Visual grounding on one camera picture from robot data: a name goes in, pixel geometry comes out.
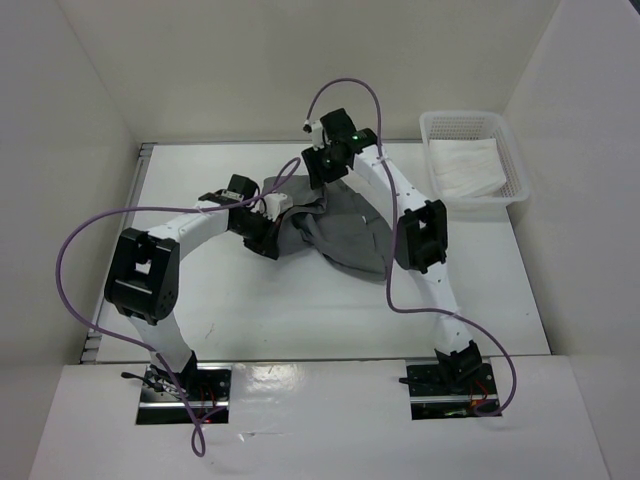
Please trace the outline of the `grey pleated skirt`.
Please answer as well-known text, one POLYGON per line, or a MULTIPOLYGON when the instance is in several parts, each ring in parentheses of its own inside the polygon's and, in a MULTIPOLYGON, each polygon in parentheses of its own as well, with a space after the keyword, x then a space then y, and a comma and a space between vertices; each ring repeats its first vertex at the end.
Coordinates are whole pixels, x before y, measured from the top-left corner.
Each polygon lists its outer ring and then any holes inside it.
POLYGON ((391 230, 361 194, 341 180, 312 189, 307 176, 291 177, 278 191, 293 201, 277 237, 280 257, 313 248, 343 273, 386 280, 391 230))

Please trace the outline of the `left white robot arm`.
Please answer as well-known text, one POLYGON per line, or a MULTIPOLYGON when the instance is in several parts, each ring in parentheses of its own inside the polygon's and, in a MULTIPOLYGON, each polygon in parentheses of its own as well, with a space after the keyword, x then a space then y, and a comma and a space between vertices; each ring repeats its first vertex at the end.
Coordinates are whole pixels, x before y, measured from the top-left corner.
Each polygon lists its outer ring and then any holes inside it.
POLYGON ((276 260, 282 218, 292 207, 289 195, 259 196, 254 181, 234 175, 225 189, 200 196, 193 212, 146 231, 127 228, 120 234, 105 299, 150 346, 152 371, 174 398, 190 398, 199 386, 196 354, 174 314, 181 261, 226 232, 241 236, 254 253, 276 260))

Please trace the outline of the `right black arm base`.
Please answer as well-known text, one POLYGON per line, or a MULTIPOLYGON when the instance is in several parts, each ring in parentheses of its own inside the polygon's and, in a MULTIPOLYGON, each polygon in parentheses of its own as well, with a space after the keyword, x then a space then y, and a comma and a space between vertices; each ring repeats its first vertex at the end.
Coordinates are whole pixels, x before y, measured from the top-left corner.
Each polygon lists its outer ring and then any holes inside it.
POLYGON ((493 370, 484 362, 479 371, 454 386, 446 386, 435 361, 409 361, 399 382, 408 388, 413 420, 477 418, 500 408, 493 370))

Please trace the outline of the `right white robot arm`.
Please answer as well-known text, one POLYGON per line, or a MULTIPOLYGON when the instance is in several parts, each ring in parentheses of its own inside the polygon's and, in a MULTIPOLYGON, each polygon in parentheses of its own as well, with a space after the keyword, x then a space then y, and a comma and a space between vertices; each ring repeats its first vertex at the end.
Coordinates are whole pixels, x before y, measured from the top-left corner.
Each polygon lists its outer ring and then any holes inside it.
POLYGON ((420 193, 389 159, 373 130, 358 130, 343 108, 305 121, 312 146, 302 152, 313 187, 354 172, 374 192, 392 200, 394 263, 414 274, 432 301, 418 313, 434 314, 434 350, 438 383, 450 393, 468 386, 482 366, 478 345, 464 322, 448 278, 447 210, 440 200, 420 193))

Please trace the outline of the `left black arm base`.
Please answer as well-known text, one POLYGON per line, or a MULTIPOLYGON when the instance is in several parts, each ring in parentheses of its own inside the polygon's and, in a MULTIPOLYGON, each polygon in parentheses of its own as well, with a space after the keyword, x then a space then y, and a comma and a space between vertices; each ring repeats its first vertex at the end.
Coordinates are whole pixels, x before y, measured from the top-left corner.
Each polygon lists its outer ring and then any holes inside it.
MULTIPOLYGON (((143 375, 122 372, 121 377, 140 383, 137 425, 190 424, 191 419, 170 381, 156 375, 148 366, 143 375)), ((194 383, 185 390, 195 417, 205 424, 226 424, 232 368, 230 364, 201 363, 194 383)))

